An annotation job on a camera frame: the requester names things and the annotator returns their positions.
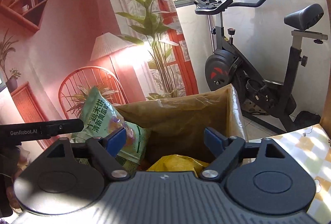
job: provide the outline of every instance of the black bag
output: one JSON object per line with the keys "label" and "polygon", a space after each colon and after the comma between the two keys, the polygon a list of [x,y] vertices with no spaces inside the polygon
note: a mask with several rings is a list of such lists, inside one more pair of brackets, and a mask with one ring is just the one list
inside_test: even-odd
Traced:
{"label": "black bag", "polygon": [[297,129],[304,129],[309,126],[319,124],[321,116],[319,114],[313,114],[308,111],[301,111],[294,120],[294,124]]}

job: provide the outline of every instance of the chair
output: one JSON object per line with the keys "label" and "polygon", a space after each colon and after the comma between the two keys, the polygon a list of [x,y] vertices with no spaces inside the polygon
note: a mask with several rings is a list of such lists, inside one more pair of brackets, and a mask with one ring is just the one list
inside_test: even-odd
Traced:
{"label": "chair", "polygon": [[59,102],[67,119],[78,117],[77,110],[69,111],[76,104],[72,96],[81,94],[82,87],[88,89],[97,85],[104,85],[111,90],[117,91],[117,93],[111,95],[111,103],[128,103],[122,85],[115,74],[99,66],[83,67],[69,74],[64,79],[59,89]]}

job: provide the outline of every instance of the yellow plastic package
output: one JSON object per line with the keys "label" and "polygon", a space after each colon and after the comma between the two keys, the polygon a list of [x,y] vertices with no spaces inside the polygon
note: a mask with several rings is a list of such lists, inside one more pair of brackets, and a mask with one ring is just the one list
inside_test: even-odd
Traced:
{"label": "yellow plastic package", "polygon": [[187,156],[169,155],[159,159],[147,170],[147,172],[193,171],[196,177],[198,177],[202,170],[207,166],[209,166],[209,163],[198,161]]}

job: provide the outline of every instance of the checkered tablecloth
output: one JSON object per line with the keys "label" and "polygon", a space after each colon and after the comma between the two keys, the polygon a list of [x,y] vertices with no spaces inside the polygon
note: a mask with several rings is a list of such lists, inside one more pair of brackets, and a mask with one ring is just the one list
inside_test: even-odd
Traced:
{"label": "checkered tablecloth", "polygon": [[328,224],[331,221],[331,140],[319,124],[271,138],[315,180],[316,195],[308,214],[320,224]]}

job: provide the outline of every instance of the exercise bike seat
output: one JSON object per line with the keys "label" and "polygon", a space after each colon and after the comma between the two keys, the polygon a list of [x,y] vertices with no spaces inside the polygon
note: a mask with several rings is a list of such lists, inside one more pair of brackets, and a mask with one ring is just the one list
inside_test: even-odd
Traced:
{"label": "exercise bike seat", "polygon": [[313,4],[287,15],[284,18],[284,23],[300,31],[305,31],[314,26],[323,15],[323,8],[319,4]]}

